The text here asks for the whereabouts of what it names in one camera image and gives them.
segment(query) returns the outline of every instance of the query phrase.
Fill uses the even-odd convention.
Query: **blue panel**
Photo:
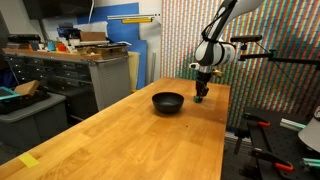
[[[107,21],[108,36],[111,40],[127,41],[132,44],[127,48],[128,51],[140,53],[137,89],[141,89],[145,86],[146,79],[147,42],[139,40],[139,24],[122,24],[120,20],[107,20],[107,16],[126,14],[139,14],[139,3],[94,8],[91,22]],[[87,22],[88,16],[78,17],[78,24]]]
[[[0,86],[12,88],[17,86],[17,82],[11,71],[0,72]]]

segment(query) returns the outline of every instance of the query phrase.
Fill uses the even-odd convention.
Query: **yellow tape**
[[[33,166],[36,166],[39,164],[39,161],[37,161],[34,157],[32,157],[29,153],[23,153],[18,158],[28,167],[31,168]]]

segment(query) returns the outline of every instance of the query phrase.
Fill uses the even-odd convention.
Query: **white wall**
[[[125,3],[139,3],[140,14],[160,13],[162,0],[95,0],[95,7],[110,6]],[[11,34],[39,34],[42,37],[40,26],[37,20],[29,20],[22,0],[0,0],[0,10],[4,16],[9,32]],[[56,18],[45,19],[43,21],[47,34],[50,39],[58,37],[56,28],[59,23],[71,22],[76,24],[76,18]],[[156,53],[156,67],[154,79],[160,78],[160,43],[161,43],[161,25],[154,21],[152,23],[140,24],[140,39],[147,40],[147,83],[151,81],[151,63],[152,53]]]
[[[37,20],[29,20],[22,0],[0,0],[0,11],[11,34],[40,34]]]

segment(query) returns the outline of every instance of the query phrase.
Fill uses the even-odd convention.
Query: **box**
[[[105,41],[106,34],[104,32],[80,32],[81,41]]]
[[[48,94],[46,100],[0,115],[0,141],[27,151],[66,130],[66,97]]]
[[[26,95],[33,96],[34,93],[36,92],[39,84],[40,84],[40,82],[37,80],[30,81],[30,82],[27,82],[27,83],[24,83],[24,84],[17,86],[14,89],[14,92],[20,94],[21,96],[26,96]]]

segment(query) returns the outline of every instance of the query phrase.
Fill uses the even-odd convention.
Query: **storage bin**
[[[27,151],[68,128],[65,96],[50,97],[26,108],[0,115],[0,141]]]

